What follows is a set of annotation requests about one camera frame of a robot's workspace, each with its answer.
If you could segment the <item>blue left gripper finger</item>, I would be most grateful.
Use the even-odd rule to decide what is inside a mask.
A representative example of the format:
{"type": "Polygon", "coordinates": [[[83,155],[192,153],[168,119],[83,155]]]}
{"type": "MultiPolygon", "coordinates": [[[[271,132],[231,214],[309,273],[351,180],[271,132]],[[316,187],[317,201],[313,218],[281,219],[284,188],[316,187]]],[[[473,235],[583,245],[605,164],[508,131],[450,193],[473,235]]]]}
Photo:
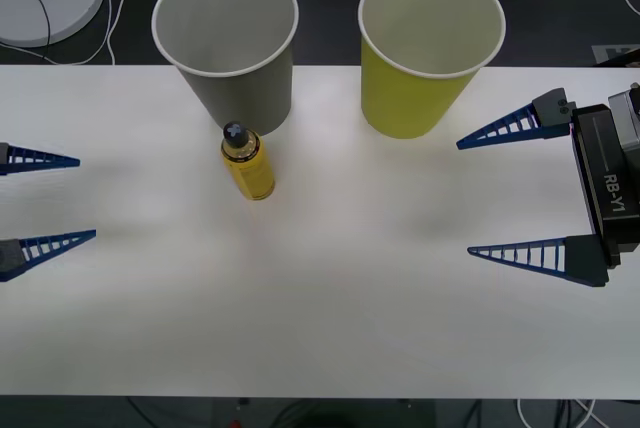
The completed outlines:
{"type": "Polygon", "coordinates": [[[97,235],[86,230],[1,241],[1,281],[9,282],[34,267],[74,249],[97,235]]]}
{"type": "Polygon", "coordinates": [[[77,158],[1,143],[2,176],[79,166],[77,158]]]}

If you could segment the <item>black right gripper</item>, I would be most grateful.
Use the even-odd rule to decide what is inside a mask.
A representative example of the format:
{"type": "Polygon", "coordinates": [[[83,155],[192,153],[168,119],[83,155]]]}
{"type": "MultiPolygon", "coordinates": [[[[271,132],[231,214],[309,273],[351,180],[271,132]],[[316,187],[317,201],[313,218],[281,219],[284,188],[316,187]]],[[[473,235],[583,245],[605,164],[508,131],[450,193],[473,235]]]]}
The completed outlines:
{"type": "Polygon", "coordinates": [[[472,246],[471,256],[589,287],[609,282],[608,266],[639,245],[639,194],[611,110],[576,109],[555,88],[456,142],[459,150],[551,139],[570,133],[593,231],[510,244],[472,246]]]}

